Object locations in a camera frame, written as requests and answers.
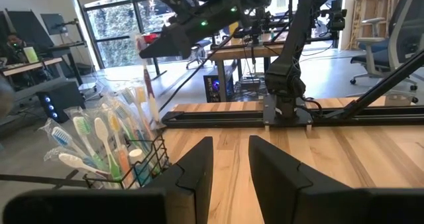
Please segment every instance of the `bottle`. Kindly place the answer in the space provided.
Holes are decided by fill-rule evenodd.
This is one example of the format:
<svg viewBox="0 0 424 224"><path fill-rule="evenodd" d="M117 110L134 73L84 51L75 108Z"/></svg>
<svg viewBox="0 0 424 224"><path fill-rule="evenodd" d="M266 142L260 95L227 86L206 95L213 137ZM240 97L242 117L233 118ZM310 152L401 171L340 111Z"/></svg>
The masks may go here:
<svg viewBox="0 0 424 224"><path fill-rule="evenodd" d="M134 167L135 175L140 186L145 186L151 182L152 177L150 176L150 167L147 163L146 156L143 154L143 151L139 148L134 149L130 152L129 156L131 164L136 164Z"/></svg>

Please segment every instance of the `wire basket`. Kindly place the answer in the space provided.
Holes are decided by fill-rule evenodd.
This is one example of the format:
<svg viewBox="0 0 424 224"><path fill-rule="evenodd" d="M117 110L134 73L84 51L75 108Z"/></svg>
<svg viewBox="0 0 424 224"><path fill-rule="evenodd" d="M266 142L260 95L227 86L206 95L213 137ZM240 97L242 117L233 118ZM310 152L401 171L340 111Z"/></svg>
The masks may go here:
<svg viewBox="0 0 424 224"><path fill-rule="evenodd" d="M142 188L155 177L161 175L169 166L169 157L166 152L165 140L160 133L154 140L127 140L127 146L149 146L150 151L142 161L131 165L130 170L119 180L91 178L83 176L90 189L135 189Z"/></svg>

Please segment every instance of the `green toothbrush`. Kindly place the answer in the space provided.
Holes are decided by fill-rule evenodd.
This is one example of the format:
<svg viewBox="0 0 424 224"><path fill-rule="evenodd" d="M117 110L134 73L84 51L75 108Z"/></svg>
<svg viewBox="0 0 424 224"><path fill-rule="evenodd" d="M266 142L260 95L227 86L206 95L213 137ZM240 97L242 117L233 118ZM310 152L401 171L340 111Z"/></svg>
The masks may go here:
<svg viewBox="0 0 424 224"><path fill-rule="evenodd" d="M109 171L112 175L112 178L114 180L121 180L121 171L119 170L119 166L115 158L113 158L111 148L109 147L109 131L107 130L105 123L101 118L96 118L94 120L94 127L97 137L99 137L99 139L103 142L103 145L105 146L107 159L109 161Z"/></svg>
<svg viewBox="0 0 424 224"><path fill-rule="evenodd" d="M88 153L90 153L90 156L93 158L94 164L98 169L106 171L106 164L100 159L100 156L93 150L93 147L91 147L90 142L88 141L87 135L91 133L90 124L85 120L84 117L74 117L72 121L74 122L75 129L85 144Z"/></svg>

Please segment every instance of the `computer monitor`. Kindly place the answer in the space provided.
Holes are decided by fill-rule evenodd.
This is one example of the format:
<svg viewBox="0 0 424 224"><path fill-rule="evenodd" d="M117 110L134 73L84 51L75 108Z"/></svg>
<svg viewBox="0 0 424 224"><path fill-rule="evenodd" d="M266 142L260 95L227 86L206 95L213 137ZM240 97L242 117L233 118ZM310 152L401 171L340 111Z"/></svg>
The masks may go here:
<svg viewBox="0 0 424 224"><path fill-rule="evenodd" d="M61 14L41 14L49 35L67 33L68 29L63 24L64 18Z"/></svg>

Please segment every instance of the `computer tower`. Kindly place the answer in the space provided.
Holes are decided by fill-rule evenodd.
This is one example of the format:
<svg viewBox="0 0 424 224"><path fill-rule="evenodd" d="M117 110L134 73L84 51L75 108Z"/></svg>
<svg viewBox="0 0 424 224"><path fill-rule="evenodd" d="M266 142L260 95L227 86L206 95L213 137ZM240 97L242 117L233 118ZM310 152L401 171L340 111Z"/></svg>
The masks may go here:
<svg viewBox="0 0 424 224"><path fill-rule="evenodd" d="M237 63L233 63L231 66L225 66L224 74L225 74L225 95L227 98L234 93L234 81L233 81L233 72L237 68ZM215 69L209 75L203 76L203 82L205 84L205 93L206 100L208 103L211 102L222 102L223 99L219 94L219 77L218 71Z"/></svg>
<svg viewBox="0 0 424 224"><path fill-rule="evenodd" d="M69 117L64 110L69 107L85 109L83 97L76 82L62 82L36 93L47 117L58 123L66 122Z"/></svg>

